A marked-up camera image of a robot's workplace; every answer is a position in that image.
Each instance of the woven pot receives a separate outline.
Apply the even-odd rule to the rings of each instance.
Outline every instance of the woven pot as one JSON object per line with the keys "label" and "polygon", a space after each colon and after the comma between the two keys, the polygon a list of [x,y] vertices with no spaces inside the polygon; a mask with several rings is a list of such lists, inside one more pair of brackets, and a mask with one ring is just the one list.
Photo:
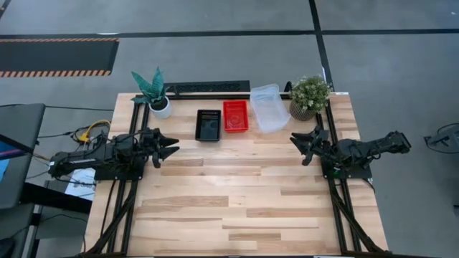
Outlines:
{"label": "woven pot", "polygon": [[316,116],[316,112],[312,110],[303,110],[295,100],[290,102],[290,114],[299,121],[307,121]]}

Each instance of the clear plastic container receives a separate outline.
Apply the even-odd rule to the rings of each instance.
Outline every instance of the clear plastic container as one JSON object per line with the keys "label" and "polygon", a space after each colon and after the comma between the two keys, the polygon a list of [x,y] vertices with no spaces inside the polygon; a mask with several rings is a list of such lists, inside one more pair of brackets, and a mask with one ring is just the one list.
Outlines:
{"label": "clear plastic container", "polygon": [[257,118],[258,127],[264,133],[278,131],[290,120],[290,114],[280,98],[278,85],[272,84],[252,89],[250,105]]}

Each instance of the orange and black striped mat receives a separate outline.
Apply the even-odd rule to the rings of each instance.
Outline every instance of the orange and black striped mat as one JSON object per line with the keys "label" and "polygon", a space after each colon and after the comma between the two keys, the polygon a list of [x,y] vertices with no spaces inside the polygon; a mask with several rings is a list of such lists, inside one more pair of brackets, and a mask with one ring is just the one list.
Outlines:
{"label": "orange and black striped mat", "polygon": [[110,75],[119,39],[0,39],[0,77]]}

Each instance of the red tray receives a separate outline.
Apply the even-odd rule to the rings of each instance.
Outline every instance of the red tray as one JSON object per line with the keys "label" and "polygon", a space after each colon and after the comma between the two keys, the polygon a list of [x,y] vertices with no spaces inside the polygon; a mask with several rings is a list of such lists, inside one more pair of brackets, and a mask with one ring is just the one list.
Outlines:
{"label": "red tray", "polygon": [[249,129],[247,102],[234,100],[223,102],[224,130],[228,133],[241,133]]}

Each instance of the potted plant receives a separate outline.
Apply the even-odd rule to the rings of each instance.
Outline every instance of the potted plant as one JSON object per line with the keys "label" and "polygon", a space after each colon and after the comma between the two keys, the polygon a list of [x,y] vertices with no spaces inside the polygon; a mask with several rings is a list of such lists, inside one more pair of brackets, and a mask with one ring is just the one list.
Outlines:
{"label": "potted plant", "polygon": [[319,75],[302,77],[293,83],[290,114],[300,121],[306,121],[328,105],[329,85]]}
{"label": "potted plant", "polygon": [[136,80],[138,87],[143,94],[142,97],[132,99],[135,103],[148,104],[150,110],[155,117],[164,119],[171,115],[171,103],[166,97],[166,88],[164,87],[164,79],[159,67],[156,68],[153,82],[145,81],[142,76],[132,72],[132,76]]}

